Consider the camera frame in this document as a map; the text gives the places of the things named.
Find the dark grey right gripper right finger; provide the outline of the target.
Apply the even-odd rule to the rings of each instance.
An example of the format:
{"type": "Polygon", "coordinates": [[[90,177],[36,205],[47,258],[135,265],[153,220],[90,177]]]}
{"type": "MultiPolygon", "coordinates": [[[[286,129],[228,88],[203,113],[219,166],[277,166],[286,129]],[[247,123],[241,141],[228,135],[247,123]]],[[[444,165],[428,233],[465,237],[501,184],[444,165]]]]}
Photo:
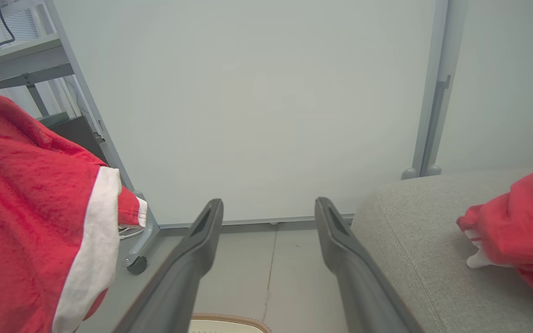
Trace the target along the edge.
{"type": "Polygon", "coordinates": [[[350,333],[422,333],[423,329],[357,240],[332,200],[315,200],[315,219],[326,267],[338,281],[350,333]]]}

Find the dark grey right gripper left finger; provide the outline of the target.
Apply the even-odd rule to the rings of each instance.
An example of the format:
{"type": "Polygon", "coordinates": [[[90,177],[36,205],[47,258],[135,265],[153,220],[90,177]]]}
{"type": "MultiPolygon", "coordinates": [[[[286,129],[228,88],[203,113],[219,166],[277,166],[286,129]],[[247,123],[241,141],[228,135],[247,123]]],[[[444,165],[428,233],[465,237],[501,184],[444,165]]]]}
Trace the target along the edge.
{"type": "Polygon", "coordinates": [[[215,260],[222,222],[223,201],[212,199],[125,312],[115,333],[188,331],[199,282],[215,260]]]}

